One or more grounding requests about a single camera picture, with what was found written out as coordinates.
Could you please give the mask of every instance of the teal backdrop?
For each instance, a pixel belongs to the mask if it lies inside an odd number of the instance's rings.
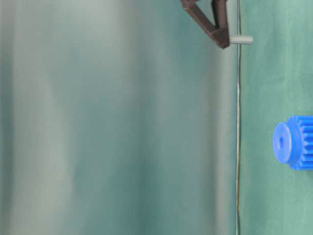
[[[0,8],[2,235],[235,233],[236,46],[178,0]]]

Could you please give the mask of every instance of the brown plastic bracket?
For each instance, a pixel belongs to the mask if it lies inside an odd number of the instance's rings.
[[[196,2],[199,0],[180,0],[182,7],[200,25],[204,32],[220,47],[229,46],[229,29],[227,22],[226,0],[212,0],[212,10],[215,20],[213,25],[204,15]]]

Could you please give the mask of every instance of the center hole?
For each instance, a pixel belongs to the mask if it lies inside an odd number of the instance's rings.
[[[279,148],[280,149],[284,148],[284,139],[282,137],[279,138]]]

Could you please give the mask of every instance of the blue gear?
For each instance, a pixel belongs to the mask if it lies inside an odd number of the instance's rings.
[[[277,124],[273,150],[280,163],[294,170],[313,169],[313,116],[292,116]]]

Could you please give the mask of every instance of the green fabric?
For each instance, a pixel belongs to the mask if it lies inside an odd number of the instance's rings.
[[[313,115],[313,1],[242,0],[240,234],[312,234],[313,172],[276,161],[278,122]]]

